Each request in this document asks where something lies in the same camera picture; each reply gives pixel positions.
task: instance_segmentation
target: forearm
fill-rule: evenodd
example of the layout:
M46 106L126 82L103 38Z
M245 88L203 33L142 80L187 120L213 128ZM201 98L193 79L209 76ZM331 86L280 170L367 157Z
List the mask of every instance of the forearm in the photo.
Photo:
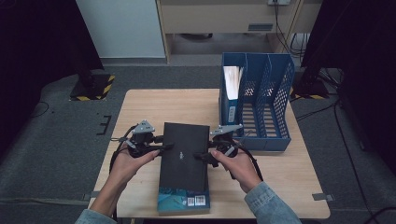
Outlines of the forearm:
M111 217L124 188L124 185L113 181L110 177L102 187L90 209Z
M265 182L252 189L245 201L257 218L257 223L301 223L297 215Z

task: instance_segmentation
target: metal bracket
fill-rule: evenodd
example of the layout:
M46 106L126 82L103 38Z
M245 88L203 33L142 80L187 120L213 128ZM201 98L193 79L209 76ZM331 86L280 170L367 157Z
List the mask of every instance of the metal bracket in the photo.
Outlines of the metal bracket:
M317 194L312 194L312 197L314 197L315 201L321 201L321 200L326 200L326 202L332 202L335 201L334 196L332 194L324 194L324 193L317 193Z
M132 133L152 133L155 132L155 128L149 124L146 119L143 119L133 130Z
M83 201L89 201L91 198L96 198L99 195L100 191L92 191L91 193L85 193L84 195L82 195L82 199Z
M210 135L219 135L219 134L224 134L224 133L230 133L233 132L235 130L238 130L240 128L243 128L244 126L242 124L239 125L224 125L221 126L219 125L219 127L214 130L213 132L210 132Z

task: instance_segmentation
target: yellow and black warning tape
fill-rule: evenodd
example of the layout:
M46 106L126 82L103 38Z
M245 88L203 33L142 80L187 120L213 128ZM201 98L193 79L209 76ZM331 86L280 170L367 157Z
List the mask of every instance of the yellow and black warning tape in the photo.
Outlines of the yellow and black warning tape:
M296 94L291 88L290 90L290 98L291 99L315 99L315 100L321 100L321 99L328 99L329 95L328 94Z
M85 96L85 95L80 95L80 96L76 96L74 97L72 100L73 101L90 101L90 100L103 100L107 97L108 92L111 89L111 85L113 84L113 80L114 80L115 76L111 75L108 77L108 81L103 89L102 94L100 95L96 95L96 96Z

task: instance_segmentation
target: gray carpet floor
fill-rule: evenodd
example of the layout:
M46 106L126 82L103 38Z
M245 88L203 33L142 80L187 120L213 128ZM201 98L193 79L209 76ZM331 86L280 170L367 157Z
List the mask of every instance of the gray carpet floor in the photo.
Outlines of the gray carpet floor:
M74 223L87 207L82 198L95 185L128 90L219 87L220 66L215 65L119 66L106 70L116 78L105 100L69 101L77 76L63 78L43 89L43 103L37 105L0 166L0 223ZM336 100L335 95L323 100L301 99L291 106L296 117L300 117ZM336 111L369 209L376 212L396 206L396 176L375 152L360 149L346 113L339 107ZM111 120L106 133L98 135L103 132L101 123L107 122L107 117ZM370 213L333 108L303 119L299 125L323 191L335 198L328 202L331 216L320 222L364 223ZM53 203L35 201L45 199ZM377 220L396 223L396 212L386 212Z

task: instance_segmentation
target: barcode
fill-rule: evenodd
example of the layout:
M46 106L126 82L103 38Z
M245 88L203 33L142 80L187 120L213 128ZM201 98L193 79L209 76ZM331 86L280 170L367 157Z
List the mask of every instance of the barcode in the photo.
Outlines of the barcode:
M195 199L187 198L187 206L195 206Z
M206 205L205 195L195 196L195 206Z

